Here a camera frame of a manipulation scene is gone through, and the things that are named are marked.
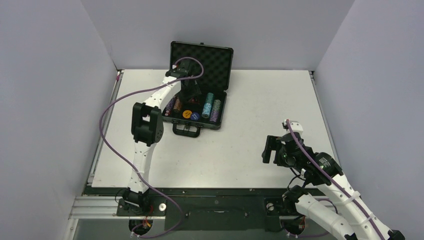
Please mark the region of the yellow round button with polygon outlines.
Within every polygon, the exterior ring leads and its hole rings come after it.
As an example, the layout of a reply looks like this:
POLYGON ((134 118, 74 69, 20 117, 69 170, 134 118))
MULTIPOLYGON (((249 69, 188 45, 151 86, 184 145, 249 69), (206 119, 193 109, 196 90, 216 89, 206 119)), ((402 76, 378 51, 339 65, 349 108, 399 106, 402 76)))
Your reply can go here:
POLYGON ((182 117, 185 118, 185 119, 190 119, 192 114, 193 114, 193 112, 191 110, 185 110, 182 113, 182 117))

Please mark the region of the blue round button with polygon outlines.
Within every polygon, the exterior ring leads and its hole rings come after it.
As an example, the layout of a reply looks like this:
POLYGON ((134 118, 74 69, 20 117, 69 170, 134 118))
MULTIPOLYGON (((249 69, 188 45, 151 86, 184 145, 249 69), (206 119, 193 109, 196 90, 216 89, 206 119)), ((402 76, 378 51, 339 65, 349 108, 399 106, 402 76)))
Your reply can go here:
POLYGON ((193 113, 190 115, 190 119, 191 119, 192 121, 198 121, 200 118, 201 118, 201 115, 200 115, 199 113, 197 113, 197 112, 193 112, 193 113))

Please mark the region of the triangular all-in button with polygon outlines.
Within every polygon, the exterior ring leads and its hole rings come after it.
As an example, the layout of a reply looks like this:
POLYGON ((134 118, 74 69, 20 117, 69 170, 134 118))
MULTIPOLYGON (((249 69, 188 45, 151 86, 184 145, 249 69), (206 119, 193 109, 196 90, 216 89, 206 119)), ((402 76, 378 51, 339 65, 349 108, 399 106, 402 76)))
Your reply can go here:
POLYGON ((192 97, 190 100, 188 100, 188 103, 190 104, 199 104, 199 98, 198 97, 192 97))

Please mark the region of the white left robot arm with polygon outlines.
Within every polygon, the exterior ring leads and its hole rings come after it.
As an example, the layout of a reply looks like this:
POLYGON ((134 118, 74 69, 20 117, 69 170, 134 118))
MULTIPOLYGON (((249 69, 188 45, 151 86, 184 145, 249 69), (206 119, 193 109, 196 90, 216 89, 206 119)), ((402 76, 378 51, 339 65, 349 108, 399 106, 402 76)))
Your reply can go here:
POLYGON ((142 103, 135 103, 132 108, 131 134, 134 139, 134 159, 131 164, 132 172, 128 190, 123 194, 124 201, 136 215, 143 215, 150 210, 149 189, 147 180, 151 166, 154 148, 164 134, 164 124, 161 105, 169 101, 175 93, 182 79, 196 79, 203 75, 195 75, 193 66, 188 63, 179 63, 175 68, 167 71, 160 88, 142 103))

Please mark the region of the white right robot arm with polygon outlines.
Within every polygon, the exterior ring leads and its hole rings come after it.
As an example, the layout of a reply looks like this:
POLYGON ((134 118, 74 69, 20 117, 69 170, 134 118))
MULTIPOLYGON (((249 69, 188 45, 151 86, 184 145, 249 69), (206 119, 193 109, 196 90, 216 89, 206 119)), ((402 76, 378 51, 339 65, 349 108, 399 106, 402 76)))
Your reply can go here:
POLYGON ((303 127, 285 119, 283 136, 266 138, 262 161, 268 164, 271 152, 273 163, 297 172, 296 178, 304 185, 313 185, 321 191, 334 210, 328 209, 305 186, 288 187, 282 194, 282 208, 286 213, 307 217, 338 240, 403 240, 405 236, 385 225, 365 204, 361 194, 354 190, 341 166, 325 152, 315 152, 304 144, 303 127))

